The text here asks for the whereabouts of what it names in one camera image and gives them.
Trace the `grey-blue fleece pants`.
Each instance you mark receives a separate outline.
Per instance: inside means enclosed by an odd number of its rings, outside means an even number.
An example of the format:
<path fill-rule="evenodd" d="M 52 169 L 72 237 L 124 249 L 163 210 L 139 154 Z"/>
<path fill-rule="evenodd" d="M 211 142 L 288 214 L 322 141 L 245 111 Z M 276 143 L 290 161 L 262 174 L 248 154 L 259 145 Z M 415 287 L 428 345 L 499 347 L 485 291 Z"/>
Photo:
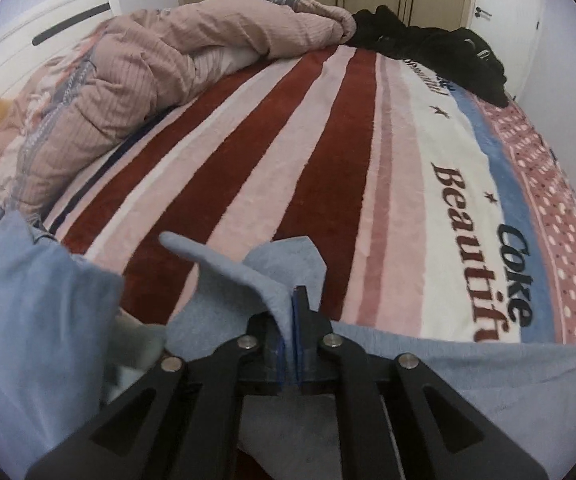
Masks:
<path fill-rule="evenodd" d="M 169 325 L 195 408 L 176 470 L 276 478 L 576 479 L 576 347 L 445 344 L 329 320 L 305 236 L 236 262 L 160 237 L 200 281 Z"/>

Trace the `white bedroom door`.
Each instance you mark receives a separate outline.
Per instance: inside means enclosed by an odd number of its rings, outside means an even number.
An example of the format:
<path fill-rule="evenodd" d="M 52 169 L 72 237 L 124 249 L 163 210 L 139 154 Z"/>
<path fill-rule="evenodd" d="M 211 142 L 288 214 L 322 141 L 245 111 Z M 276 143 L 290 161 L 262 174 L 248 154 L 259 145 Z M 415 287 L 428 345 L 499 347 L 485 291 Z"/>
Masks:
<path fill-rule="evenodd" d="M 545 0 L 474 0 L 469 28 L 492 48 L 505 70 L 505 90 L 518 99 L 532 65 Z M 492 18 L 476 18 L 480 6 Z"/>

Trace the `striped Coke Beautiful blanket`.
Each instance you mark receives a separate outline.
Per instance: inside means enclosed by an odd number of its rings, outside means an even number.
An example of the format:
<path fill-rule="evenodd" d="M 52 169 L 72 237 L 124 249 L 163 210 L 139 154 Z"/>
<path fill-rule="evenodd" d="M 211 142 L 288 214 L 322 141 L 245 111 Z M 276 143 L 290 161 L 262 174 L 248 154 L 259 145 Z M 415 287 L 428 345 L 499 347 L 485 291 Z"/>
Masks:
<path fill-rule="evenodd" d="M 46 225 L 165 323 L 198 270 L 172 231 L 242 260 L 306 236 L 337 321 L 468 342 L 576 344 L 576 196 L 516 105 L 336 47 L 260 63 L 82 171 Z"/>

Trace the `black clothing pile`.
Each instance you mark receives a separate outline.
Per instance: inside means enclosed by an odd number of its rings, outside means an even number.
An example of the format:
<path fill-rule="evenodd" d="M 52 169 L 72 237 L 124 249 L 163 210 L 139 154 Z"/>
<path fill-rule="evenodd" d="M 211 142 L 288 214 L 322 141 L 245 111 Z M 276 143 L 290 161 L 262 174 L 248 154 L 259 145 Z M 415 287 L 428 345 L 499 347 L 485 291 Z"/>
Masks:
<path fill-rule="evenodd" d="M 491 46 L 468 28 L 446 30 L 405 25 L 388 6 L 353 15 L 351 47 L 395 60 L 416 62 L 497 107 L 508 105 L 503 63 Z"/>

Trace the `pink quilted duvet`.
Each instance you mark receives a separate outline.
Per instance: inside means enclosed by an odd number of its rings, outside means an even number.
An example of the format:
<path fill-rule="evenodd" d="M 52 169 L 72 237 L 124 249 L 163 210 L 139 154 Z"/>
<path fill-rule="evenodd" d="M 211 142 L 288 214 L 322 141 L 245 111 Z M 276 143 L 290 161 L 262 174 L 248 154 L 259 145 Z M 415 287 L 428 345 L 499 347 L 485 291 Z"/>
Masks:
<path fill-rule="evenodd" d="M 316 0 L 203 0 L 110 18 L 35 70 L 0 122 L 0 208 L 43 214 L 147 119 L 260 58 L 344 44 L 352 14 Z"/>

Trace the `white bed headboard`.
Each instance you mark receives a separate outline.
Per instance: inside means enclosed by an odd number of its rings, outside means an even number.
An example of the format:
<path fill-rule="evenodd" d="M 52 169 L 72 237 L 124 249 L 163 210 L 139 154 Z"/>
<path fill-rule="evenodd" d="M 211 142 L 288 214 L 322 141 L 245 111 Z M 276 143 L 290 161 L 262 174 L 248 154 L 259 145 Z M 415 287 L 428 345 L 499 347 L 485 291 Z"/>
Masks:
<path fill-rule="evenodd" d="M 118 0 L 46 0 L 1 27 L 0 98 L 15 98 L 42 64 L 117 14 Z"/>

